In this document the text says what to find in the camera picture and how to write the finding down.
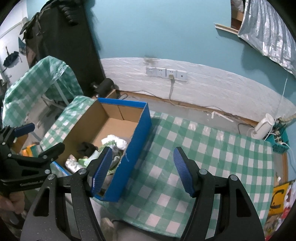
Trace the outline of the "person's left hand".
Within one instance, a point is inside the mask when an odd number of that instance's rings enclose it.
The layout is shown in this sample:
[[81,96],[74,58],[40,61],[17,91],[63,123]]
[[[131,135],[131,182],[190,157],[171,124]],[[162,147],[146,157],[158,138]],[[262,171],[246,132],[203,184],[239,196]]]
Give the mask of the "person's left hand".
[[1,195],[0,202],[1,209],[6,211],[13,211],[16,214],[21,214],[25,209],[25,195],[24,192],[14,192],[9,197]]

